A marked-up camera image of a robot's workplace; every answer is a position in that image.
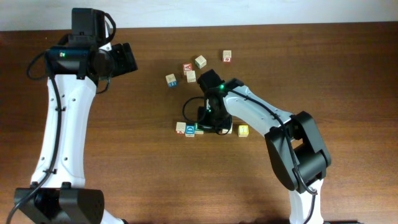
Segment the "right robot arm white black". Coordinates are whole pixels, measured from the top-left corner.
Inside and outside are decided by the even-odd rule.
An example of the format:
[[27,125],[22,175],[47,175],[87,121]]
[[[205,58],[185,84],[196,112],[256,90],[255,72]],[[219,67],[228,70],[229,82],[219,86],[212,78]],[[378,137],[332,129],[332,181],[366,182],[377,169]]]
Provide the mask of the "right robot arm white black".
[[242,81],[226,82],[214,70],[203,73],[197,83],[204,92],[205,119],[214,131],[235,116],[264,137],[272,170],[289,191],[289,221],[323,223],[320,192],[331,156],[312,116],[280,110]]

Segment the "wooden block blue D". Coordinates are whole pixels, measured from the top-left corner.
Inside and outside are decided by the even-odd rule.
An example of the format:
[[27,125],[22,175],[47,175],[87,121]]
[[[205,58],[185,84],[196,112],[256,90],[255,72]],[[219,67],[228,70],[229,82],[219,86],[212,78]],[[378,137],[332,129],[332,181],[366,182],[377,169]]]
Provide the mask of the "wooden block blue D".
[[190,138],[193,138],[195,136],[195,126],[194,125],[186,125],[185,136],[190,137]]

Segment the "wooden block pineapple yellow O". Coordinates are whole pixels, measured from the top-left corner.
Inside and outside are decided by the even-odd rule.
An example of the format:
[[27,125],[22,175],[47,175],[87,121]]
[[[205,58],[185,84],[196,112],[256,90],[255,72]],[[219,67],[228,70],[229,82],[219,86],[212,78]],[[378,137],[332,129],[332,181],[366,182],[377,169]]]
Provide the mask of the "wooden block pineapple yellow O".
[[233,130],[233,125],[231,125],[229,128],[222,129],[222,134],[231,134]]

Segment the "wooden block yellow face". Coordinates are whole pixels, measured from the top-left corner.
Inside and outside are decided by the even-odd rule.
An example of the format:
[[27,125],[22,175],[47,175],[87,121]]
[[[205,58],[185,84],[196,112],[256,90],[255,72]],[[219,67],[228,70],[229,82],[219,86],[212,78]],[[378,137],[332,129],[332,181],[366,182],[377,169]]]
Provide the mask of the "wooden block yellow face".
[[239,125],[238,136],[243,138],[243,137],[248,137],[248,135],[249,135],[249,126],[246,124]]

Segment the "wooden block letter E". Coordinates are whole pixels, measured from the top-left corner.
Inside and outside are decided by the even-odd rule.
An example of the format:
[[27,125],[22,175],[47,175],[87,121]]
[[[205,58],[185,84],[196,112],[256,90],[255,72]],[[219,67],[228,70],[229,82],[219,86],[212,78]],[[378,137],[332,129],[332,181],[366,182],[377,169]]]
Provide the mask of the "wooden block letter E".
[[176,128],[175,131],[177,134],[185,134],[185,130],[186,130],[186,123],[185,122],[177,122],[176,123]]

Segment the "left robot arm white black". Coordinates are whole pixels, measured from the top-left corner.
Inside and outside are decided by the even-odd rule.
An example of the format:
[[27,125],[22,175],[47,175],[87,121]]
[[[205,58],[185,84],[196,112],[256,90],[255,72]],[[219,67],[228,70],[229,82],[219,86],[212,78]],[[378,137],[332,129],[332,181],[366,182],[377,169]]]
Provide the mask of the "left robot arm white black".
[[28,188],[14,193],[14,211],[35,223],[120,223],[104,194],[85,187],[88,115],[100,81],[137,70],[131,46],[113,44],[116,23],[106,12],[72,10],[72,31],[40,53],[49,107],[40,158]]

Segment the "wooden block green R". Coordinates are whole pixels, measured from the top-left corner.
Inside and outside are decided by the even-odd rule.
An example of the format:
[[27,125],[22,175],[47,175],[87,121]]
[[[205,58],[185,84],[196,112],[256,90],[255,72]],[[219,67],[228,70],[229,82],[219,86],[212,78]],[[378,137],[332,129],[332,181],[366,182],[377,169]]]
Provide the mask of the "wooden block green R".
[[204,134],[204,130],[199,128],[198,123],[195,123],[195,134]]

